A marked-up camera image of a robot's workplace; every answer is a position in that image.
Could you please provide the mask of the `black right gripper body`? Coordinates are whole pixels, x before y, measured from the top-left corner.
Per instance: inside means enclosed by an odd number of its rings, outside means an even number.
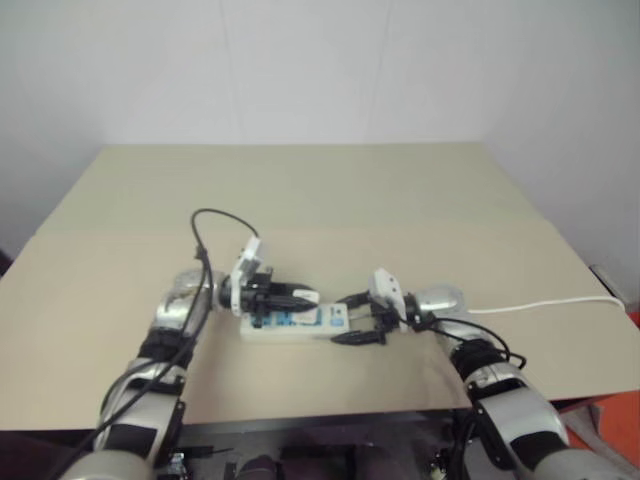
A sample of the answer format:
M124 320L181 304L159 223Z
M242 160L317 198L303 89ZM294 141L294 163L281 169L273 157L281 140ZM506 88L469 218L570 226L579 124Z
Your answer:
M378 334L387 334L402 324L400 314L395 306L388 300L369 301L370 313L374 319L374 331Z

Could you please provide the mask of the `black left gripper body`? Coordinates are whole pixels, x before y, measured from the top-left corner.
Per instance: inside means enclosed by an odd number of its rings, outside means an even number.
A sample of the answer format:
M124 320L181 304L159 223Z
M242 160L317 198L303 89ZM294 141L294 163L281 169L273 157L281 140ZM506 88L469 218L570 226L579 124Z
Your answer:
M273 311L271 285L273 268L256 272L241 288L241 311L244 314L267 316Z

